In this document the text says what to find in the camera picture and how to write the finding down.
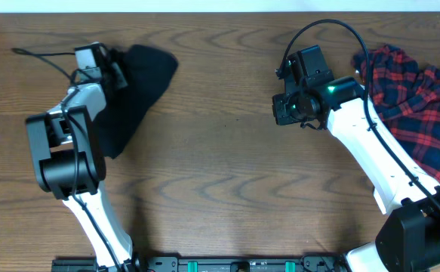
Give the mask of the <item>black polo shirt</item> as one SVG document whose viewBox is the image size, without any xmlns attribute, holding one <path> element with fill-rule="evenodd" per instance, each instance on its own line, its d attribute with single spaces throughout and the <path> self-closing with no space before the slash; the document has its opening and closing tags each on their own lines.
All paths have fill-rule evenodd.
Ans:
<svg viewBox="0 0 440 272">
<path fill-rule="evenodd" d="M 94 132 L 105 157 L 119 156 L 134 136 L 147 110 L 166 92 L 178 68 L 176 57 L 144 45 L 112 49 L 127 86 L 117 90 L 94 118 Z"/>
</svg>

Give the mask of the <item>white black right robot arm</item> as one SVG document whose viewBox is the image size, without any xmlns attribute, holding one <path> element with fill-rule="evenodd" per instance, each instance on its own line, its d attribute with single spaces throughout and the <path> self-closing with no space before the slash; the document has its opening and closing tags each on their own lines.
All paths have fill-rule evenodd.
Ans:
<svg viewBox="0 0 440 272">
<path fill-rule="evenodd" d="M 374 185 L 387 220 L 375 240 L 345 255 L 348 271 L 428 271 L 440 264 L 440 184 L 403 150 L 352 77 L 308 85 L 289 76 L 272 98 L 278 125 L 318 120 Z"/>
</svg>

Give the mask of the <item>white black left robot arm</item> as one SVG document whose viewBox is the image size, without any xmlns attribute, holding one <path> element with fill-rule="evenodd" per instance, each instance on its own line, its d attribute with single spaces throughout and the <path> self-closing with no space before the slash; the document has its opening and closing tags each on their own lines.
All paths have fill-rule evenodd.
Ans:
<svg viewBox="0 0 440 272">
<path fill-rule="evenodd" d="M 26 119 L 35 179 L 76 216 L 95 256 L 57 258 L 53 271 L 139 271 L 134 243 L 106 194 L 106 163 L 93 121 L 127 82 L 99 42 L 74 50 L 77 68 L 66 77 L 66 96 L 45 113 Z"/>
</svg>

